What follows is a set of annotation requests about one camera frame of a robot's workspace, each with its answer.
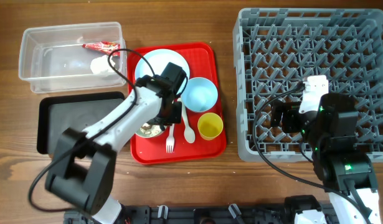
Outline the light blue bowl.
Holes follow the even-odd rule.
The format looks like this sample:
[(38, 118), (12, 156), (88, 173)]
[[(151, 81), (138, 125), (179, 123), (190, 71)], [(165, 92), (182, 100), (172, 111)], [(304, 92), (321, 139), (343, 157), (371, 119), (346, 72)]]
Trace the light blue bowl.
[(192, 78), (181, 95), (185, 107), (193, 112), (202, 113), (213, 108), (219, 98), (217, 87), (203, 77)]

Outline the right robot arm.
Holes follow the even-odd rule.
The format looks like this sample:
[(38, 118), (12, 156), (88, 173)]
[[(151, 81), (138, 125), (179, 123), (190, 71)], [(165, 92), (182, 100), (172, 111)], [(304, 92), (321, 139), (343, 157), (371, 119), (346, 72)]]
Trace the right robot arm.
[(272, 126), (299, 132), (312, 148), (313, 170), (325, 186), (340, 223), (380, 223), (378, 184), (371, 160), (356, 146), (354, 100), (327, 93), (307, 114), (300, 102), (272, 105)]

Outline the red snack wrapper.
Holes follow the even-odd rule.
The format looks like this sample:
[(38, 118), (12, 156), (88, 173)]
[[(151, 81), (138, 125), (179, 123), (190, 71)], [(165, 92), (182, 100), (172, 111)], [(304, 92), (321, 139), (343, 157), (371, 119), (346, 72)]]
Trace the red snack wrapper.
[(84, 49), (89, 49), (103, 53), (105, 55), (110, 55), (114, 50), (118, 50), (120, 48), (120, 44), (114, 42), (100, 41), (92, 44), (83, 44), (82, 47)]

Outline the white plastic spoon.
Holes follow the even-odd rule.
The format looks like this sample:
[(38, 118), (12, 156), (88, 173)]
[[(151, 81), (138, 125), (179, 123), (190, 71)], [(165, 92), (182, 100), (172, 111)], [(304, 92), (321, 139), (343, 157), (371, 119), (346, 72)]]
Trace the white plastic spoon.
[(189, 120), (188, 120), (188, 117), (187, 117), (186, 107), (185, 107), (184, 103), (182, 102), (182, 99), (178, 98), (177, 101), (180, 102), (181, 106), (182, 106), (181, 116), (182, 116), (182, 120), (183, 120), (184, 126), (185, 126), (184, 138), (185, 138), (185, 140), (188, 143), (192, 144), (196, 140), (196, 135), (194, 133), (194, 130), (189, 125)]

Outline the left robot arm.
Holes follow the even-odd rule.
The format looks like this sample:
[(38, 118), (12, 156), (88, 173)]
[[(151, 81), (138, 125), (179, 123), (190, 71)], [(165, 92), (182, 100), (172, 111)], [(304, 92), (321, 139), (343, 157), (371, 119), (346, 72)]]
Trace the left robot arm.
[(125, 207), (110, 194), (116, 157), (142, 125), (181, 122), (176, 102), (185, 71), (174, 63), (137, 79), (129, 96), (99, 122), (65, 130), (57, 142), (45, 189), (99, 223), (125, 223)]

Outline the white plastic fork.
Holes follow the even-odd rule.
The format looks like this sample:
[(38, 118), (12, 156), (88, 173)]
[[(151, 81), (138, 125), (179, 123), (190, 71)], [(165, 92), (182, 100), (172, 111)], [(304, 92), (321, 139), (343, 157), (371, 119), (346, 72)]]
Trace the white plastic fork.
[(169, 128), (169, 135), (166, 139), (166, 152), (171, 154), (174, 151), (174, 124), (172, 124)]

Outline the white napkin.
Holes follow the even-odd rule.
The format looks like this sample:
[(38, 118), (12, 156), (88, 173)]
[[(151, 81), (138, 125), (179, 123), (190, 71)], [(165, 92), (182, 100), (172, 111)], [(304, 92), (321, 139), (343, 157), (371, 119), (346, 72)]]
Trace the white napkin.
[(95, 58), (91, 61), (90, 70), (93, 74), (112, 73), (114, 70), (109, 66), (108, 61), (115, 66), (112, 58), (108, 59), (108, 55)]

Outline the light blue plate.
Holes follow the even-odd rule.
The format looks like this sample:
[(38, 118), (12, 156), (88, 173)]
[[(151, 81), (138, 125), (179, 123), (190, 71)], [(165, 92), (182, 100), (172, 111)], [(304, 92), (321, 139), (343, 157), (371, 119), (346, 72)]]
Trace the light blue plate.
[(187, 80), (184, 81), (181, 86), (182, 90), (178, 91), (179, 97), (180, 97), (189, 80), (190, 69), (189, 69), (188, 63), (186, 62), (186, 59), (183, 56), (181, 56), (179, 53), (173, 50), (158, 49), (158, 50), (153, 50), (147, 53), (145, 56), (143, 56), (136, 66), (136, 70), (135, 70), (136, 81), (137, 79), (145, 75), (149, 75), (151, 77), (153, 75), (160, 75), (169, 62), (182, 67), (182, 69), (185, 71), (187, 75)]

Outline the yellow cup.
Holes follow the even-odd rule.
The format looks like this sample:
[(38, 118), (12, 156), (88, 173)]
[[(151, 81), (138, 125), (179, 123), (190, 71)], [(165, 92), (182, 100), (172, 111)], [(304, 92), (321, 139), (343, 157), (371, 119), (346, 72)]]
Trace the yellow cup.
[(224, 123), (218, 114), (205, 113), (199, 118), (197, 128), (201, 137), (210, 141), (221, 134), (224, 128)]

